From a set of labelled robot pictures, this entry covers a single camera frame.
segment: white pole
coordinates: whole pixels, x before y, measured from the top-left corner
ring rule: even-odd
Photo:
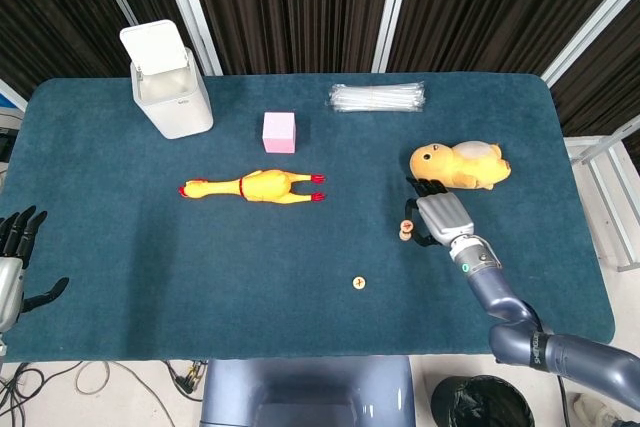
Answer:
[[[398,16],[402,0],[385,0],[382,9],[382,17],[380,19],[380,30],[378,31],[378,40],[376,42],[376,50],[373,54],[373,65],[371,72],[383,73],[387,70],[389,63],[389,53],[391,52],[391,44],[396,33],[398,25]]]
[[[569,67],[582,55],[600,33],[626,7],[631,0],[604,0],[573,36],[558,57],[542,74],[549,87],[555,84]]]
[[[18,107],[21,111],[25,111],[27,110],[27,101],[24,97],[22,97],[19,93],[17,93],[15,90],[13,90],[11,87],[9,87],[9,84],[7,84],[4,80],[0,79],[0,94],[2,94],[3,97],[6,97],[7,99],[9,99],[9,102],[11,102],[13,105],[15,105],[16,107]]]
[[[176,0],[205,75],[223,75],[200,0]]]

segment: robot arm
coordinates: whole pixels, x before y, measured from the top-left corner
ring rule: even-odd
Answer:
[[[24,298],[23,283],[35,237],[47,217],[46,212],[40,212],[32,218],[35,211],[32,206],[21,214],[16,212],[7,219],[0,219],[0,365],[6,353],[2,334],[14,326],[21,313],[57,299],[69,283],[69,279],[63,277],[49,292]]]
[[[489,336],[499,362],[560,375],[640,411],[638,357],[577,336],[544,331],[535,311],[509,286],[489,243],[474,235],[460,200],[439,182],[411,183],[421,196],[416,205],[431,236],[450,249],[485,311],[504,321],[494,325]]]

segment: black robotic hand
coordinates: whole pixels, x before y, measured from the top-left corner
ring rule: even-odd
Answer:
[[[20,214],[0,218],[0,333],[13,327],[21,313],[53,302],[69,283],[68,277],[62,277],[49,292],[24,298],[23,282],[36,234],[47,218],[46,211],[33,216],[35,212],[36,207],[31,206]]]
[[[405,220],[400,223],[400,238],[404,241],[413,239],[419,245],[444,245],[451,243],[462,235],[473,235],[473,222],[466,209],[455,196],[447,191],[438,180],[413,179],[407,177],[413,186],[418,199],[409,199],[405,204]],[[422,235],[415,229],[413,211],[417,210],[429,235]]]

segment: cable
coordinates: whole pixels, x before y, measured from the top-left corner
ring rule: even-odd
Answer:
[[[100,387],[98,387],[95,390],[82,390],[80,388],[80,386],[78,385],[78,380],[80,379],[80,374],[82,374],[82,372],[84,372],[84,369],[86,369],[87,367],[89,367],[91,364],[93,364],[94,362],[87,362],[85,363],[82,367],[80,367],[80,370],[78,370],[78,372],[76,372],[76,378],[74,381],[74,387],[76,389],[76,392],[79,393],[80,395],[95,395],[98,394],[100,392],[102,392],[102,389],[104,389],[107,384],[109,383],[109,379],[111,378],[111,369],[109,368],[109,364],[107,362],[100,362],[102,364],[102,366],[104,367],[104,381],[102,382],[102,384],[100,384]]]
[[[79,367],[80,364],[82,364],[82,362],[78,362],[72,367],[69,367],[68,369],[64,369],[64,370],[61,370],[60,372],[56,372],[55,374],[52,374],[49,377],[45,377],[44,373],[40,369],[29,367],[30,364],[28,362],[21,363],[16,369],[16,372],[14,373],[13,378],[11,380],[8,380],[6,382],[2,381],[3,396],[2,396],[2,399],[0,399],[0,409],[2,409],[2,407],[6,405],[7,401],[9,402],[9,408],[0,412],[0,417],[10,413],[11,425],[13,427],[15,426],[15,420],[16,420],[15,411],[16,409],[18,409],[18,412],[20,413],[20,418],[21,418],[21,425],[24,427],[26,424],[26,415],[23,408],[24,404],[27,403],[29,400],[33,399],[36,395],[38,395],[49,381],[51,381],[52,379],[60,375],[63,375],[63,374],[66,374],[67,372],[72,371],[73,369]],[[31,392],[28,395],[25,395],[22,392],[20,392],[19,385],[20,385],[20,378],[28,372],[35,372],[40,377],[40,385],[38,385],[38,387],[36,387],[33,390],[33,392]]]
[[[101,361],[100,363],[103,365],[104,371],[105,371],[104,381],[102,382],[102,384],[100,384],[98,388],[92,391],[82,390],[79,386],[80,375],[82,374],[82,372],[84,372],[84,370],[89,365],[93,363],[95,362],[80,361],[75,365],[73,365],[72,367],[61,370],[60,372],[56,372],[55,374],[52,374],[49,377],[45,377],[44,373],[40,369],[36,369],[35,367],[29,367],[31,364],[29,364],[28,362],[21,363],[16,369],[13,377],[10,380],[5,381],[0,379],[0,385],[2,385],[2,390],[0,391],[0,395],[2,395],[2,398],[0,398],[0,409],[2,409],[7,404],[7,402],[9,403],[9,408],[0,412],[0,417],[10,413],[12,427],[16,427],[16,420],[20,420],[20,425],[22,427],[25,427],[27,419],[24,411],[24,404],[27,403],[29,400],[33,399],[36,395],[38,395],[49,381],[51,381],[52,379],[60,375],[71,372],[72,370],[78,368],[81,364],[84,364],[82,365],[80,370],[78,370],[78,372],[76,373],[75,382],[74,382],[75,390],[80,395],[95,395],[102,392],[102,390],[104,390],[104,388],[109,383],[109,380],[111,379],[111,368],[109,366],[117,365],[121,369],[126,370],[129,374],[131,374],[146,389],[146,391],[153,396],[153,398],[158,402],[158,404],[160,404],[160,407],[162,408],[162,411],[166,415],[167,419],[169,420],[171,427],[176,427],[176,424],[174,423],[173,419],[171,418],[171,415],[169,414],[169,411],[165,407],[164,403],[162,402],[158,394],[156,394],[155,391],[151,387],[149,387],[149,385],[138,376],[138,374],[136,374],[133,370],[131,370],[126,365],[121,364],[120,362]],[[168,367],[175,374],[173,367],[171,367],[170,365]],[[21,377],[28,372],[34,372],[36,375],[38,375],[40,377],[40,384],[30,394],[24,394],[23,392],[20,391],[19,385],[21,383]],[[202,400],[190,398],[188,396],[186,397],[189,398],[190,400],[199,401],[199,402],[202,401]]]
[[[176,373],[175,369],[172,367],[171,363],[168,360],[163,360],[162,363],[167,366],[167,370],[169,371],[169,376],[171,377],[171,381],[173,382],[173,385],[175,386],[176,390],[181,396],[193,402],[202,402],[202,399],[191,397],[189,395],[190,392],[189,393],[185,392],[184,385],[182,385],[178,380],[183,378]]]
[[[151,387],[149,387],[149,385],[147,385],[147,383],[144,380],[142,380],[140,377],[138,377],[138,374],[136,374],[133,370],[131,370],[126,365],[121,364],[120,362],[100,361],[100,363],[103,365],[104,371],[105,371],[105,379],[104,379],[104,381],[102,382],[102,384],[100,384],[100,387],[98,387],[95,390],[92,390],[92,391],[82,390],[78,385],[78,381],[80,379],[80,374],[84,371],[84,369],[86,369],[89,365],[91,365],[93,363],[95,363],[95,362],[87,362],[76,373],[76,378],[75,378],[75,389],[76,389],[76,392],[78,392],[81,395],[95,395],[95,394],[101,392],[107,386],[107,384],[109,383],[109,379],[111,378],[111,368],[109,367],[109,365],[117,365],[121,369],[124,369],[127,372],[129,372],[129,374],[131,374],[140,383],[140,385],[142,385],[146,389],[146,391],[149,392],[153,396],[154,399],[156,399],[158,404],[160,404],[160,407],[162,408],[162,411],[164,412],[164,415],[167,416],[167,419],[169,420],[169,423],[171,424],[171,427],[176,427],[176,424],[173,422],[173,419],[171,418],[171,415],[169,414],[169,411],[165,407],[165,405],[162,402],[162,400],[160,400],[160,397],[158,397],[158,394],[156,394],[155,391]]]
[[[538,331],[544,332],[542,321],[540,320],[540,317],[538,316],[536,310],[525,301],[522,301],[522,303],[527,307],[527,309],[529,309],[529,313],[533,316],[533,319],[536,322]],[[567,406],[567,391],[564,388],[564,381],[562,380],[562,377],[560,377],[559,375],[557,375],[556,377],[558,378],[558,385],[560,386],[560,399],[562,400],[562,414],[564,416],[564,425],[565,427],[571,427],[571,421],[569,420],[569,407]]]
[[[560,397],[562,398],[562,415],[564,415],[564,425],[566,427],[571,427],[571,422],[569,421],[569,408],[567,407],[567,391],[564,388],[564,381],[562,377],[559,375],[558,377],[558,385],[560,386]]]

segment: black cable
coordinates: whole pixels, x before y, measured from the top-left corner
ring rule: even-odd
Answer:
[[[540,317],[538,316],[536,310],[525,301],[522,301],[522,303],[527,307],[527,309],[529,309],[529,313],[533,316],[538,332],[544,333],[542,321],[540,320]],[[567,391],[564,388],[564,381],[562,380],[562,377],[560,377],[559,375],[556,375],[556,377],[558,378],[558,385],[560,386],[560,398],[562,399],[562,414],[564,416],[564,425],[565,427],[571,427],[571,421],[569,420],[569,407],[567,406]]]
[[[562,415],[564,415],[564,425],[566,427],[571,427],[571,422],[569,421],[569,409],[567,407],[567,391],[564,389],[564,381],[562,377],[559,375],[558,377],[558,385],[560,386],[560,397],[562,397]]]
[[[168,360],[163,360],[162,363],[167,366],[167,370],[169,371],[169,377],[171,377],[171,382],[173,382],[174,387],[176,388],[176,390],[181,396],[193,402],[202,402],[202,399],[191,397],[189,394],[187,394],[184,391],[183,387],[178,383],[179,375],[176,373],[175,369],[173,368],[173,366]]]
[[[26,418],[25,418],[25,413],[22,406],[28,401],[30,401],[31,399],[33,399],[36,395],[38,395],[50,380],[60,375],[66,374],[67,372],[71,372],[73,369],[78,368],[80,364],[82,364],[82,362],[78,362],[77,364],[73,365],[72,367],[69,367],[68,369],[64,369],[64,370],[61,370],[60,372],[56,372],[55,374],[52,374],[49,377],[45,377],[44,373],[40,369],[36,369],[35,367],[29,367],[29,363],[27,362],[21,363],[16,369],[16,372],[13,375],[13,378],[7,381],[6,383],[4,382],[2,383],[4,387],[2,390],[2,393],[4,395],[2,399],[0,399],[0,409],[4,407],[4,405],[7,403],[7,400],[9,401],[9,408],[0,412],[0,417],[10,413],[11,425],[14,426],[15,410],[19,409],[19,412],[22,417],[22,426],[24,427],[26,423]],[[36,387],[33,392],[31,392],[28,395],[25,395],[22,392],[20,392],[19,384],[20,384],[20,377],[28,372],[35,372],[40,376],[40,385]]]

